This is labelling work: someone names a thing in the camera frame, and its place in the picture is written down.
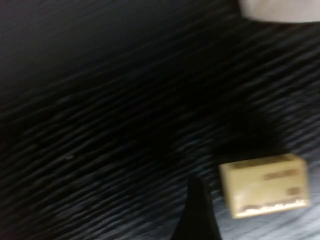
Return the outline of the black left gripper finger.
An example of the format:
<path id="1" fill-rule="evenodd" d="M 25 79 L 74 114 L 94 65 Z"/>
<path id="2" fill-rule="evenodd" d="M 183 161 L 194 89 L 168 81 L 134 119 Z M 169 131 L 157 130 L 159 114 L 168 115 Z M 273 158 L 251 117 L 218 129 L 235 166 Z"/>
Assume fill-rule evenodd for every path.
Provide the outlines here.
<path id="1" fill-rule="evenodd" d="M 173 240 L 217 240 L 219 238 L 211 188 L 199 176 L 194 176 L 188 181 L 185 206 L 171 238 Z"/>

